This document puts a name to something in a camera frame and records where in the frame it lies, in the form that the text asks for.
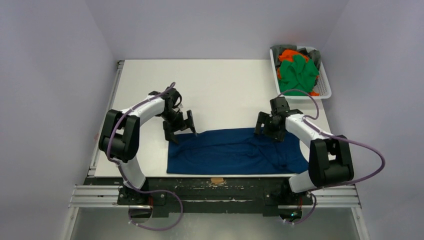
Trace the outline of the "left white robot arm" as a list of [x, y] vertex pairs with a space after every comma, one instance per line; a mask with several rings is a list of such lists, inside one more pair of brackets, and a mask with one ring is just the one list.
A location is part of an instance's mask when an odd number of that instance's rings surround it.
[[152, 91], [141, 102], [123, 109], [109, 110], [99, 136], [98, 149], [114, 163], [126, 187], [129, 197], [138, 205], [146, 203], [149, 191], [144, 187], [146, 176], [137, 160], [140, 146], [140, 129], [154, 117], [163, 119], [162, 127], [166, 141], [177, 144], [176, 132], [190, 130], [196, 134], [191, 110], [181, 111], [182, 96], [176, 88], [169, 86], [165, 91]]

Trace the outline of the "blue t shirt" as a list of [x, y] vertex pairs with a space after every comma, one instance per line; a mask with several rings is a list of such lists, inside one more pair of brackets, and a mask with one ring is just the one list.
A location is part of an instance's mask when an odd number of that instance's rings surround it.
[[208, 130], [176, 138], [177, 143], [168, 144], [168, 174], [300, 174], [309, 165], [300, 140], [291, 133], [283, 141], [256, 135], [253, 128]]

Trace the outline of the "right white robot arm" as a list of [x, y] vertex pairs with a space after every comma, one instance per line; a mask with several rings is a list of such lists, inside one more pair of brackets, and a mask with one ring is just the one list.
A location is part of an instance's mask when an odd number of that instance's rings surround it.
[[290, 133], [309, 148], [308, 169], [290, 177], [289, 185], [280, 191], [284, 202], [292, 204], [303, 192], [345, 183], [354, 178], [350, 146], [343, 135], [332, 135], [307, 121], [308, 115], [290, 108], [283, 96], [273, 98], [269, 103], [271, 111], [258, 113], [254, 133], [278, 142]]

